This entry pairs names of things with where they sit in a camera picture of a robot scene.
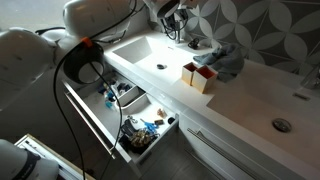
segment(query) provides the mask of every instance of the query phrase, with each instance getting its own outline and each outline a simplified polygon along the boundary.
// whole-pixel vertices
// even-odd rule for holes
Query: small box
[[[181,77],[181,79],[191,86],[193,73],[198,68],[199,68],[199,66],[197,66],[193,62],[184,65],[182,67],[182,77]]]
[[[204,93],[216,80],[218,72],[209,66],[205,65],[198,68],[192,79],[192,86],[194,86],[201,93]]]

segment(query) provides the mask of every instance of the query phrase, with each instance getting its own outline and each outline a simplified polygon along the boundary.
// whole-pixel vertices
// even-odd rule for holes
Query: cloth
[[[232,43],[193,59],[201,65],[208,65],[218,71],[218,79],[223,82],[235,78],[244,66],[240,46]]]

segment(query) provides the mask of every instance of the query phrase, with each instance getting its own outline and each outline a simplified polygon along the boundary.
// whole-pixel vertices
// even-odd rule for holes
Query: floor
[[[103,169],[109,158],[102,146],[97,144],[84,152],[86,169],[94,171],[93,177],[101,180],[212,180],[217,177],[182,148],[179,148],[178,133],[175,133],[168,148],[140,179],[118,158],[111,160],[110,165],[101,178]]]

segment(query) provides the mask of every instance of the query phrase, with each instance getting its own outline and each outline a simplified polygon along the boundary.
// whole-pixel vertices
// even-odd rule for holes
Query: open drawer
[[[156,128],[157,138],[147,147],[143,153],[134,153],[128,150],[122,143],[116,142],[118,130],[120,128],[120,113],[119,106],[114,102],[113,108],[108,108],[105,105],[104,95],[96,92],[90,93],[85,98],[80,96],[73,90],[73,88],[65,81],[65,95],[71,104],[78,111],[88,127],[96,135],[105,149],[112,154],[113,158],[122,158],[128,163],[138,177],[141,177],[148,167],[157,159],[160,153],[166,148],[167,142],[170,140],[170,134],[174,132],[174,127],[178,124],[178,115],[174,111],[163,106],[151,95],[145,93],[142,89],[131,83],[132,88],[118,97],[122,110],[122,124],[132,116],[131,124],[135,129],[145,128],[145,124],[140,120],[152,123],[154,120],[162,119],[158,114],[161,109],[165,112],[163,117],[163,124]],[[168,119],[174,118],[173,123],[169,124]]]

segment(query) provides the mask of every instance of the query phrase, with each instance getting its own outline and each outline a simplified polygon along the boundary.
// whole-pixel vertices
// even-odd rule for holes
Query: sink basin
[[[142,37],[114,50],[113,53],[134,64],[138,71],[168,84],[173,84],[181,77],[182,66],[193,61],[194,56],[150,37]],[[159,64],[163,65],[164,69],[158,69]]]
[[[319,98],[301,97],[301,88],[279,82],[283,76],[257,78],[247,72],[228,84],[217,82],[207,107],[320,169],[314,158],[320,151]],[[276,118],[287,120],[292,130],[277,131],[272,125]]]

